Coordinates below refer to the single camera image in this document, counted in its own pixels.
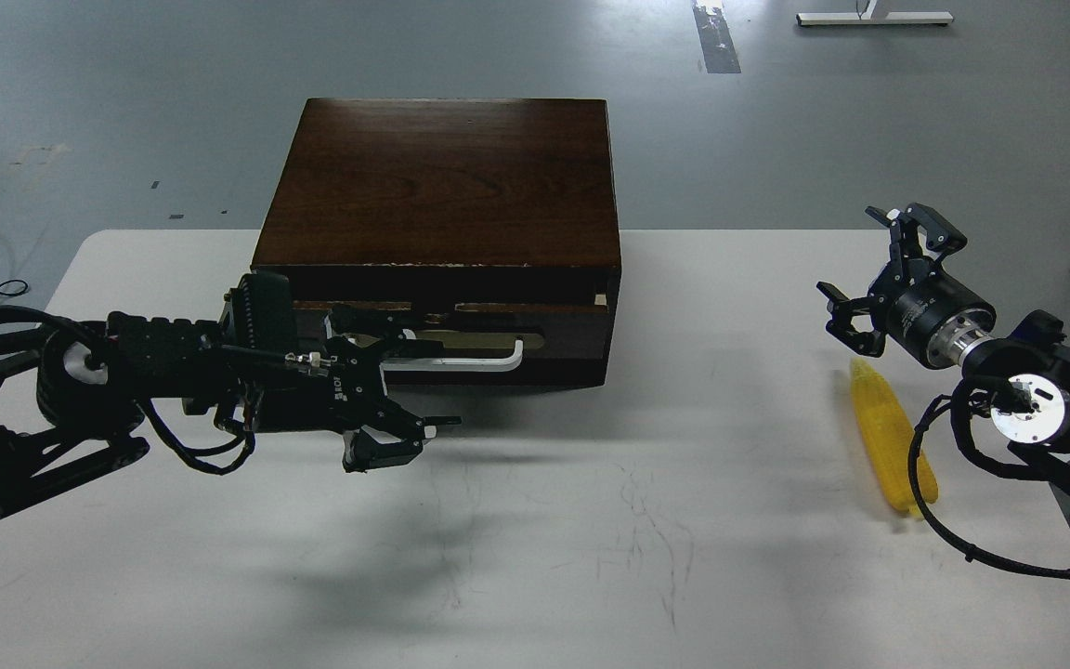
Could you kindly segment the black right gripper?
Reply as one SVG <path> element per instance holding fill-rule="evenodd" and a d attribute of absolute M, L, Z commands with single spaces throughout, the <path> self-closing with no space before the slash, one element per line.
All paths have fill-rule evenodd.
<path fill-rule="evenodd" d="M 946 271 L 944 259 L 968 244 L 956 225 L 930 206 L 910 203 L 883 211 L 866 208 L 866 215 L 889 232 L 889 259 L 874 282 L 874 294 L 849 299 L 837 285 L 817 282 L 828 300 L 825 330 L 855 354 L 878 359 L 886 335 L 899 343 L 927 369 L 951 367 L 948 343 L 958 329 L 993 330 L 997 310 Z M 854 319 L 874 319 L 869 331 Z"/>

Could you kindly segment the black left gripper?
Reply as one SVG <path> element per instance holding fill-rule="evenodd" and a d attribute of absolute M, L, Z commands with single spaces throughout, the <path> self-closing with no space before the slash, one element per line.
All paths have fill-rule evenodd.
<path fill-rule="evenodd" d="M 406 335 L 427 326 L 417 314 L 338 302 L 323 323 L 323 351 L 268 354 L 254 366 L 255 432 L 346 432 L 345 472 L 368 473 L 412 462 L 439 427 L 462 423 L 459 415 L 412 414 L 386 398 L 383 360 L 443 355 L 442 343 Z M 374 343 L 358 347 L 349 343 L 352 334 L 369 335 Z"/>

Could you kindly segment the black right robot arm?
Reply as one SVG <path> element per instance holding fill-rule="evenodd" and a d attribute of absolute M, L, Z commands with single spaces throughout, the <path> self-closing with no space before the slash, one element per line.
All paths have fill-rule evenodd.
<path fill-rule="evenodd" d="M 933 485 L 920 471 L 927 429 L 947 415 L 965 460 L 998 478 L 1044 481 L 1070 499 L 1070 347 L 1063 322 L 1033 310 L 997 337 L 993 306 L 944 267 L 967 237 L 921 203 L 889 211 L 870 206 L 866 212 L 887 229 L 889 258 L 863 297 L 851 299 L 831 283 L 817 283 L 828 301 L 827 331 L 855 353 L 857 367 L 893 340 L 927 369 L 956 367 L 962 374 L 950 394 L 934 398 L 897 438 L 891 453 L 868 441 L 884 495 L 897 511 L 924 518 L 967 560 L 1070 581 L 1070 569 L 1004 558 L 949 530 L 930 510 Z"/>

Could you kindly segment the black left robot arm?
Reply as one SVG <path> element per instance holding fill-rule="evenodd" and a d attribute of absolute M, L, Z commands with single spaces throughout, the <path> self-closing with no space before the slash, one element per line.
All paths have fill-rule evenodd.
<path fill-rule="evenodd" d="M 232 302 L 217 321 L 71 321 L 0 306 L 0 520 L 140 460 L 144 422 L 184 465 L 216 476 L 245 463 L 258 435 L 341 435 L 345 470 L 365 473 L 410 463 L 439 427 L 460 423 L 408 412 L 381 374 L 399 352 L 441 344 L 349 308 L 333 317 L 373 343 L 305 343 L 288 306 Z"/>

